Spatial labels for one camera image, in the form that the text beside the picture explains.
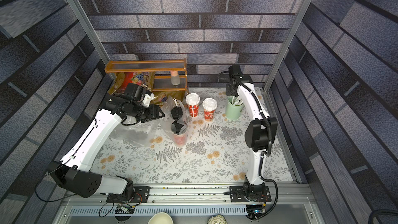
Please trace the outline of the clear plastic carrier bag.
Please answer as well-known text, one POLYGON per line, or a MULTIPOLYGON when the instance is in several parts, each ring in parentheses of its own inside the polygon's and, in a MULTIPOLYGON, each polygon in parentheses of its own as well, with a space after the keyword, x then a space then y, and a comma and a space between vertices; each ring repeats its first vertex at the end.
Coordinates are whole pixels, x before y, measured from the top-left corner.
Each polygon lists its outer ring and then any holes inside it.
POLYGON ((169 96, 161 110, 165 113, 161 120, 163 131, 178 148, 184 147, 188 139, 188 124, 182 101, 169 96))

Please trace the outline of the red cup black lid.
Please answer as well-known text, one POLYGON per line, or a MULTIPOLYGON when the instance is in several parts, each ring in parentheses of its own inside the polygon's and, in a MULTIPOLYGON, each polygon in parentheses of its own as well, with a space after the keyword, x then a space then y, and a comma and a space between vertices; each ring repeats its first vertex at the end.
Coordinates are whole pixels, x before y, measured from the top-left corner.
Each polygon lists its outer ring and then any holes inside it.
POLYGON ((175 120, 172 123, 171 126, 171 131, 172 131, 172 139, 174 144, 181 148, 183 146, 185 146, 186 142, 187 142, 187 130, 188 130, 188 126, 186 125, 185 122, 180 123, 177 120, 175 120))
POLYGON ((183 112, 182 108, 179 107, 179 106, 175 106, 175 107, 173 107, 172 110, 171 110, 171 115, 172 115, 172 118, 173 118, 174 120, 180 119, 180 118, 183 116, 183 113, 184 113, 184 112, 183 112))

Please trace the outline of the red cup white lid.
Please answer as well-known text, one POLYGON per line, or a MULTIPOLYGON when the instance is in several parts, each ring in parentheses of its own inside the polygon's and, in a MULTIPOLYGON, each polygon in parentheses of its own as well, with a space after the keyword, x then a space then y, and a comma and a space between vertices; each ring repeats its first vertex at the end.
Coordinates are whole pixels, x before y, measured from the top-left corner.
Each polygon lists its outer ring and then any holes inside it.
POLYGON ((214 118, 214 113, 215 110, 218 106, 218 103, 215 99, 213 98, 206 98, 203 103, 203 109, 204 109, 204 118, 206 121, 212 121, 214 118))
POLYGON ((199 114, 200 96, 197 93, 189 93, 186 96, 186 104, 188 106, 191 117, 197 117, 199 114))

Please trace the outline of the red cup black lid front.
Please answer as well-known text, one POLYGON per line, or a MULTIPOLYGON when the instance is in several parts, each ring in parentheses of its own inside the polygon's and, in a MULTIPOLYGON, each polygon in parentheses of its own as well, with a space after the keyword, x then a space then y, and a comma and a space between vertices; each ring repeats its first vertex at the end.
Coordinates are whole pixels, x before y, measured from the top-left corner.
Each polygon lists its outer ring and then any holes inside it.
POLYGON ((171 126, 171 131, 172 131, 172 139, 174 144, 181 148, 183 146, 185 146, 186 142, 187 142, 187 130, 188 130, 188 126, 186 125, 185 122, 180 123, 177 120, 175 120, 172 123, 171 126))

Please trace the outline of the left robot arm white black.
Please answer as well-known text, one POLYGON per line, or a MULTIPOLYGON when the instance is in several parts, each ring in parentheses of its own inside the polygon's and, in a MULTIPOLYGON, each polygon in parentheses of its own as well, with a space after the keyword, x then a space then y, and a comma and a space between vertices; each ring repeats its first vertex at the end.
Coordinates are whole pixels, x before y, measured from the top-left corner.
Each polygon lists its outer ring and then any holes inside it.
POLYGON ((112 203, 130 202, 135 196, 132 180, 90 170, 109 135, 118 125, 125 125, 128 117, 146 123, 165 116, 159 106, 151 103, 153 98, 150 90, 137 84, 129 84, 121 94, 107 94, 74 147, 59 162, 49 164, 48 174, 56 184, 83 198, 105 194, 112 203))

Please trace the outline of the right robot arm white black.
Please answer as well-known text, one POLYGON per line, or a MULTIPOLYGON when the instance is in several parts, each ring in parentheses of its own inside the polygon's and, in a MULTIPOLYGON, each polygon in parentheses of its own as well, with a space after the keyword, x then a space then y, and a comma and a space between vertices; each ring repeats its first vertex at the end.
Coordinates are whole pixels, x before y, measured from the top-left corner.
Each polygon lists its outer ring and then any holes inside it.
POLYGON ((256 94, 252 78, 244 75, 239 65, 230 66, 227 71, 221 72, 218 78, 224 79, 223 74, 228 74, 226 95, 238 97, 243 102, 250 119, 245 131, 245 142, 250 149, 249 167, 243 188, 232 190, 232 194, 243 201, 271 202, 271 194, 266 185, 271 180, 264 178, 263 164, 271 156, 278 121, 275 117, 269 116, 256 94))

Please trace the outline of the white wrapped straws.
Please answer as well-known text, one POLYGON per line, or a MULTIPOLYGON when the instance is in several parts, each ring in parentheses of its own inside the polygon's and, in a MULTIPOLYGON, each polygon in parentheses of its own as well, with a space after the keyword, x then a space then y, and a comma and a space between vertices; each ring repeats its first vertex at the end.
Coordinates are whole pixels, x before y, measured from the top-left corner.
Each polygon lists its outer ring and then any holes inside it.
POLYGON ((231 104, 234 106, 241 106, 243 105, 243 99, 240 96, 232 97, 231 104))

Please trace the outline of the green straw holder cup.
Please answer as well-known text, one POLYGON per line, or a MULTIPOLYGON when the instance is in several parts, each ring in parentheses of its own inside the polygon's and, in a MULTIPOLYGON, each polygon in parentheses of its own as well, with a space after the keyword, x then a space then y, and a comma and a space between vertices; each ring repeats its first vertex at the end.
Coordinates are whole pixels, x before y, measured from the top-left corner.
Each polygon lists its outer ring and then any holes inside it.
POLYGON ((234 105, 232 104, 233 96, 228 97, 227 105, 226 105, 226 117, 229 120, 237 120, 240 118, 241 111, 244 107, 244 104, 234 105))

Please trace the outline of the gold snack bag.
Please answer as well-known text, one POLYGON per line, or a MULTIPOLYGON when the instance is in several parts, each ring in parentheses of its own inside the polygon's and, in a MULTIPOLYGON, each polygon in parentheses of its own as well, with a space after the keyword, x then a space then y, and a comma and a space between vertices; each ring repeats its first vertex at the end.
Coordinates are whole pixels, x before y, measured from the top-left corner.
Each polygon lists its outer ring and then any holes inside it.
POLYGON ((167 101, 169 97, 183 101, 185 91, 159 91, 154 92, 154 99, 151 101, 152 104, 161 105, 167 101))

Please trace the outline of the red snack bag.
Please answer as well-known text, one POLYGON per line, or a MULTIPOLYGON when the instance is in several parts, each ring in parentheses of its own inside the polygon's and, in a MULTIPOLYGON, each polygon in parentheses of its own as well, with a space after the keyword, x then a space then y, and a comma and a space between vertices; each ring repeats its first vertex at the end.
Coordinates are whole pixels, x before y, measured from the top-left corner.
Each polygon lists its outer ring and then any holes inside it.
POLYGON ((152 91, 155 72, 125 72, 118 73, 116 82, 108 90, 108 94, 124 93, 128 84, 136 84, 152 91))

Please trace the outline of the orange two-tier shelf rack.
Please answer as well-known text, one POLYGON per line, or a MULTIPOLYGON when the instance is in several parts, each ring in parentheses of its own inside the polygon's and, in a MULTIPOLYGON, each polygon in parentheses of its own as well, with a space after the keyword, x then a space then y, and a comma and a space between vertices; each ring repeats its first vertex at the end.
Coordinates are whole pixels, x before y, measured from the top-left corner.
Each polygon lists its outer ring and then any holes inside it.
POLYGON ((105 72, 114 74, 125 72, 155 72, 152 93, 159 91, 185 91, 188 90, 187 62, 182 60, 147 60, 147 61, 110 61, 105 67, 105 72), (171 84, 171 71, 179 71, 180 85, 171 84))

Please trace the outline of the small pink white bottle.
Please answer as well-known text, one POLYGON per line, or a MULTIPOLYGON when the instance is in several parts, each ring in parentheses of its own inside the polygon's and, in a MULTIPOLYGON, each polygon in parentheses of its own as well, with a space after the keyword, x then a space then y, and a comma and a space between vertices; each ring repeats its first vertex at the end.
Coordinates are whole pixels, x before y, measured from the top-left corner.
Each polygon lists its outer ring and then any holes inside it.
POLYGON ((173 86, 178 86, 181 83, 180 77, 179 77, 179 71, 171 71, 171 84, 173 86))

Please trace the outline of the white bowl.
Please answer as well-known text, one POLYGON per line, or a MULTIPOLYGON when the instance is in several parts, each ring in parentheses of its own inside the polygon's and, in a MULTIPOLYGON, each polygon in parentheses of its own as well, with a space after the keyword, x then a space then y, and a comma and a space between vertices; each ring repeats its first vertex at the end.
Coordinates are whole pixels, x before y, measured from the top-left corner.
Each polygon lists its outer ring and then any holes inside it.
POLYGON ((169 214, 157 213, 150 218, 148 224, 174 224, 174 222, 169 214))

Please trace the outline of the patterned round object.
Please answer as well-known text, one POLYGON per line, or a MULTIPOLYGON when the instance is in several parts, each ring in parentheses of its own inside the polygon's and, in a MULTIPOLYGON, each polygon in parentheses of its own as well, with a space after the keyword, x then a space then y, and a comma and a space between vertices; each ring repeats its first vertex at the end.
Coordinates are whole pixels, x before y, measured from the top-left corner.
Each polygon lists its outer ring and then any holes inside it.
POLYGON ((225 219, 224 216, 222 215, 217 215, 217 216, 213 216, 211 217, 207 224, 228 224, 227 220, 225 219))

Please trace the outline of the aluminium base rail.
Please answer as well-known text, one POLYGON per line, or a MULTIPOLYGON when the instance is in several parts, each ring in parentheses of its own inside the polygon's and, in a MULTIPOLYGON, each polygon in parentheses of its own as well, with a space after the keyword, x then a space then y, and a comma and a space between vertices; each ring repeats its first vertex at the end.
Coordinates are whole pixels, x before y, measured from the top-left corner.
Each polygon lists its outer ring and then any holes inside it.
POLYGON ((72 197, 59 209, 56 223, 64 223, 69 217, 117 217, 152 216, 167 213, 171 216, 249 215, 259 219, 267 211, 291 216, 301 209, 310 222, 320 218, 319 208, 307 184, 279 182, 266 183, 268 190, 258 200, 247 200, 242 186, 218 185, 152 185, 135 187, 140 196, 131 203, 110 203, 103 196, 87 199, 72 197))

